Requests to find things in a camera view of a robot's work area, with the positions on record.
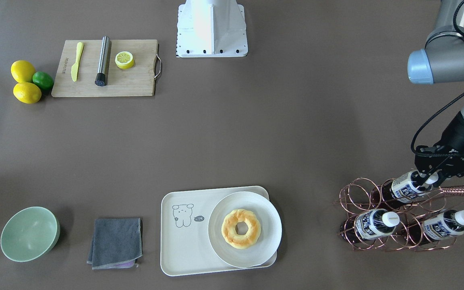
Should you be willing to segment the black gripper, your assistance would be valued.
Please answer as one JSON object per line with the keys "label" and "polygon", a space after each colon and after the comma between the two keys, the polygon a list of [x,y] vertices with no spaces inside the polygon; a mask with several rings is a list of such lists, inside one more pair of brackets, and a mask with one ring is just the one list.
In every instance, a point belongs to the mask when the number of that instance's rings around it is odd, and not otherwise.
{"label": "black gripper", "polygon": [[432,147],[420,145],[414,164],[418,189],[438,189],[448,178],[464,176],[464,117],[458,113]]}

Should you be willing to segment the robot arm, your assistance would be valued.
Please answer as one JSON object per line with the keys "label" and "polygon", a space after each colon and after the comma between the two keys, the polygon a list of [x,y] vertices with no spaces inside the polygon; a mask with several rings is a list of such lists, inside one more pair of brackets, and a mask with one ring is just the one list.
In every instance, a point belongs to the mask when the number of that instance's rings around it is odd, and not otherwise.
{"label": "robot arm", "polygon": [[[407,64],[413,84],[432,85],[464,81],[464,0],[442,0],[433,31],[421,50],[410,54]],[[464,92],[439,110],[464,97]],[[464,106],[433,146],[411,142],[419,186],[438,187],[454,176],[464,176]]]}

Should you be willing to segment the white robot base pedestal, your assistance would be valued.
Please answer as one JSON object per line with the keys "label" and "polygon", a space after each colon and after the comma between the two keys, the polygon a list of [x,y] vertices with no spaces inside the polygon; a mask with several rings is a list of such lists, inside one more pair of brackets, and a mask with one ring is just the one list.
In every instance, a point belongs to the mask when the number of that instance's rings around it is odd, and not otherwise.
{"label": "white robot base pedestal", "polygon": [[177,57],[247,56],[249,47],[244,7],[237,1],[186,0],[177,11]]}

